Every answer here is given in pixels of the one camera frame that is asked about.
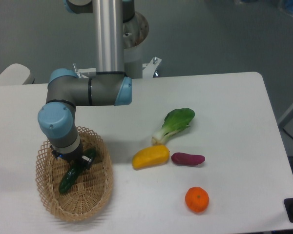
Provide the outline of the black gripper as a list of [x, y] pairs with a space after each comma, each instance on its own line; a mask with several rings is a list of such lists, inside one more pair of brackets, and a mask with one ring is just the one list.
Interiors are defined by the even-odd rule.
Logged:
[[82, 148], [77, 148], [74, 151], [64, 154], [58, 152], [53, 145], [50, 145], [51, 154], [54, 158], [61, 158], [67, 162], [76, 161], [84, 170], [90, 170], [93, 164], [94, 157], [83, 155]]

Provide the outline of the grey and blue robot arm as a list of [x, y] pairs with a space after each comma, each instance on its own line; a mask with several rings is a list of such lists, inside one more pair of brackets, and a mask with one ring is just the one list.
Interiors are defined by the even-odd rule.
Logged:
[[92, 13], [97, 31], [96, 74], [84, 78], [77, 69], [57, 69], [47, 86], [45, 105], [38, 123], [51, 144], [52, 154], [91, 168], [75, 126], [78, 106], [119, 106], [132, 101], [132, 80], [125, 73], [123, 24], [134, 18], [132, 0], [66, 0], [71, 13]]

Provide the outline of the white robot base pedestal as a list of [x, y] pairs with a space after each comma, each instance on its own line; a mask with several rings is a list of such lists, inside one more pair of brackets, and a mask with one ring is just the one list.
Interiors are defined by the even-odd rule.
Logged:
[[154, 57], [142, 62], [142, 44], [149, 33], [147, 19], [139, 12], [116, 7], [92, 9], [95, 28], [97, 80], [116, 82], [124, 77], [152, 78], [161, 62]]

